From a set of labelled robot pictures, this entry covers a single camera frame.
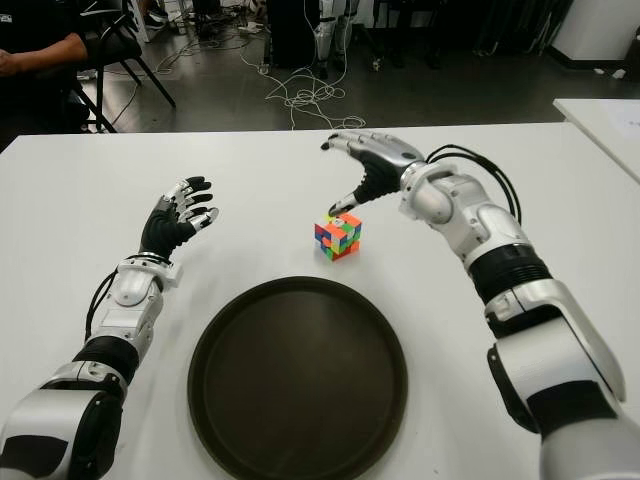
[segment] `black cable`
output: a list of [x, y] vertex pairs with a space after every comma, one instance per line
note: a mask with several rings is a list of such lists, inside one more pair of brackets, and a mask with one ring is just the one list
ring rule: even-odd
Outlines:
[[93, 322], [93, 316], [95, 315], [96, 310], [102, 303], [102, 300], [104, 300], [104, 297], [109, 292], [109, 289], [111, 288], [111, 285], [113, 285], [113, 280], [116, 278], [117, 274], [118, 274], [118, 269], [116, 268], [113, 272], [107, 275], [104, 280], [102, 280], [102, 282], [96, 289], [95, 293], [93, 294], [93, 298], [91, 299], [91, 303], [89, 304], [89, 311], [87, 312], [87, 318], [84, 325], [84, 341], [85, 342], [91, 336], [91, 323]]
[[[459, 150], [459, 152], [440, 153], [443, 150], [447, 149], [456, 149]], [[511, 183], [511, 180], [509, 180], [507, 174], [504, 173], [500, 169], [500, 167], [498, 167], [487, 157], [480, 155], [468, 148], [454, 144], [443, 145], [442, 147], [434, 150], [429, 154], [429, 156], [427, 156], [426, 162], [435, 163], [443, 158], [464, 158], [474, 162], [475, 164], [485, 169], [496, 180], [496, 182], [498, 182], [500, 188], [502, 188], [502, 191], [507, 198], [507, 203], [509, 204], [509, 211], [511, 212], [511, 215], [518, 221], [519, 224], [522, 224], [522, 208], [520, 206], [520, 199], [518, 198], [518, 194], [513, 184]]]

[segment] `silver robot arm segment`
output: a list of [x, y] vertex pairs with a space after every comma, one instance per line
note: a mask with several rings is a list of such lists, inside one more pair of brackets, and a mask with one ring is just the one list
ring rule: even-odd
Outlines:
[[[210, 194], [198, 194], [210, 187], [204, 178], [192, 177], [160, 198], [145, 225], [140, 253], [120, 262], [110, 276], [113, 284], [104, 294], [95, 332], [5, 423], [1, 480], [98, 479], [109, 470], [127, 387], [153, 339], [162, 293], [180, 280], [180, 267], [168, 258], [217, 216], [217, 209], [197, 206], [211, 200]], [[94, 312], [92, 305], [88, 329]]]
[[618, 362], [513, 216], [475, 178], [425, 162], [390, 135], [341, 132], [329, 148], [365, 167], [361, 185], [330, 214], [400, 191], [400, 210], [440, 232], [462, 261], [496, 337], [487, 359], [507, 411], [541, 434], [542, 478], [640, 478], [640, 428], [620, 407]]

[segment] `gray floor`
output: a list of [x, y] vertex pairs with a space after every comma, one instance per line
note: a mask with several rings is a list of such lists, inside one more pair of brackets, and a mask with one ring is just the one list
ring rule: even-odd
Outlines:
[[[161, 32], [144, 47], [144, 58], [153, 69], [168, 55], [193, 41], [193, 33]], [[281, 100], [265, 101], [276, 84], [242, 62], [240, 55], [257, 63], [263, 41], [246, 42], [234, 37], [223, 46], [180, 57], [172, 71], [158, 75], [178, 105], [171, 109], [149, 80], [138, 89], [131, 105], [116, 124], [120, 132], [283, 130], [291, 128], [290, 111]], [[321, 103], [330, 117], [357, 115], [368, 127], [456, 125], [560, 121], [552, 106], [557, 97], [640, 98], [640, 84], [569, 70], [552, 58], [496, 55], [481, 58], [470, 52], [448, 52], [441, 70], [429, 69], [418, 46], [406, 54], [406, 67], [385, 63], [380, 72], [371, 69], [372, 54], [363, 42], [349, 51], [349, 69], [340, 86], [345, 98]], [[122, 72], [119, 65], [111, 71]], [[338, 76], [330, 72], [330, 80]], [[284, 80], [289, 72], [274, 70]], [[127, 76], [108, 73], [105, 82], [105, 114], [114, 119], [131, 98], [135, 84]], [[310, 88], [310, 80], [292, 82], [290, 95]], [[85, 90], [93, 95], [92, 82]], [[321, 118], [294, 112], [296, 129], [329, 128]]]

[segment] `white cable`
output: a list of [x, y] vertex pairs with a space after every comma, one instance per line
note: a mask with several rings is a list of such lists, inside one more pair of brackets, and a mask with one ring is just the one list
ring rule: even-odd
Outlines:
[[[309, 25], [309, 28], [311, 29], [311, 33], [314, 36], [314, 62], [317, 58], [317, 49], [318, 49], [318, 45], [317, 42], [315, 41], [315, 32], [313, 30], [313, 27], [311, 25], [311, 22], [309, 21], [309, 18], [307, 17], [307, 10], [306, 10], [306, 0], [302, 0], [303, 1], [303, 11], [304, 11], [304, 17], [305, 20], [307, 21], [307, 25]], [[351, 1], [349, 0], [349, 13], [351, 13]], [[338, 85], [340, 82], [342, 82], [342, 80], [344, 79], [344, 77], [347, 74], [347, 33], [348, 33], [348, 29], [349, 29], [349, 24], [347, 24], [347, 27], [345, 28], [344, 31], [344, 36], [342, 39], [342, 45], [343, 45], [343, 51], [344, 51], [344, 71], [342, 72], [342, 75], [333, 83], [329, 84], [323, 80], [320, 80], [319, 78], [317, 78], [313, 72], [307, 67], [302, 67], [302, 68], [298, 68], [297, 70], [294, 70], [294, 72], [291, 74], [291, 76], [289, 76], [289, 78], [287, 80], [285, 80], [284, 82], [278, 80], [275, 77], [272, 77], [271, 75], [267, 75], [266, 73], [262, 73], [260, 71], [260, 67], [256, 64], [253, 64], [249, 61], [247, 61], [246, 58], [244, 58], [244, 50], [243, 52], [240, 52], [240, 59], [247, 65], [254, 67], [256, 69], [256, 71], [262, 75], [263, 77], [266, 77], [270, 80], [272, 80], [273, 82], [275, 82], [277, 84], [276, 88], [274, 88], [273, 90], [271, 90], [266, 96], [265, 96], [265, 100], [272, 100], [272, 99], [279, 99], [282, 100], [282, 104], [284, 107], [289, 109], [289, 117], [291, 118], [291, 130], [294, 130], [296, 127], [296, 122], [293, 118], [293, 111], [297, 111], [300, 113], [304, 113], [306, 115], [311, 115], [313, 117], [318, 117], [323, 119], [328, 127], [332, 130], [335, 129], [343, 129], [343, 128], [363, 128], [366, 125], [366, 122], [363, 118], [358, 117], [356, 115], [347, 115], [345, 117], [329, 117], [328, 115], [326, 115], [322, 109], [320, 108], [320, 102], [323, 102], [325, 100], [329, 100], [332, 98], [345, 98], [346, 97], [346, 91], [342, 88], [336, 87], [336, 85]], [[293, 80], [296, 79], [308, 79], [311, 80], [311, 89], [299, 89], [296, 91], [295, 95], [290, 96], [289, 95], [289, 90], [287, 88], [287, 84]], [[279, 90], [284, 90], [284, 96], [283, 95], [278, 95], [276, 94], [276, 92], [278, 92]], [[311, 106], [314, 110], [305, 110], [303, 107], [309, 107]]]
[[[169, 75], [169, 74], [171, 74], [173, 72], [173, 68], [171, 68], [171, 66], [180, 57], [191, 57], [193, 55], [196, 55], [198, 53], [202, 53], [202, 52], [207, 51], [207, 50], [235, 50], [235, 49], [244, 48], [247, 45], [249, 45], [249, 43], [251, 43], [252, 39], [250, 39], [248, 42], [246, 42], [246, 43], [244, 43], [242, 45], [236, 45], [236, 46], [229, 47], [229, 48], [220, 46], [220, 45], [222, 45], [222, 42], [226, 42], [226, 41], [231, 40], [233, 38], [236, 38], [238, 36], [239, 35], [232, 35], [232, 36], [230, 36], [228, 38], [223, 38], [223, 39], [220, 39], [220, 40], [207, 40], [207, 41], [204, 41], [204, 42], [199, 42], [197, 39], [196, 40], [192, 40], [191, 42], [187, 43], [182, 48], [180, 48], [177, 51], [173, 52], [171, 55], [168, 55], [165, 58], [163, 58], [162, 60], [160, 60], [160, 62], [156, 65], [156, 68], [153, 70], [153, 73], [158, 74], [158, 75]], [[167, 61], [169, 61], [169, 64], [164, 68], [160, 68]], [[109, 71], [107, 71], [106, 73], [113, 73], [113, 74], [116, 74], [116, 75], [127, 74], [126, 72], [109, 72]], [[134, 72], [134, 74], [136, 74], [140, 78], [140, 84], [142, 84], [142, 82], [147, 79], [147, 75], [146, 74], [137, 73], [137, 72]], [[129, 100], [126, 103], [126, 105], [122, 108], [122, 110], [120, 110], [120, 113], [118, 113], [118, 115], [116, 116], [115, 120], [113, 120], [113, 122], [111, 122], [112, 125], [115, 126], [116, 122], [120, 119], [122, 114], [124, 114], [125, 110], [127, 108], [129, 108], [129, 106], [133, 102], [133, 99], [135, 98], [136, 94], [138, 93], [138, 87], [139, 86], [140, 85], [136, 83], [136, 86], [133, 89], [131, 97], [129, 98]]]

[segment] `person's arm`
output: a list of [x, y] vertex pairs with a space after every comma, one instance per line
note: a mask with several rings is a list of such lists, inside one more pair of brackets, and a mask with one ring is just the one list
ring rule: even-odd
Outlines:
[[76, 33], [63, 40], [33, 52], [9, 53], [0, 49], [0, 77], [44, 70], [65, 63], [81, 62], [87, 58], [87, 49]]

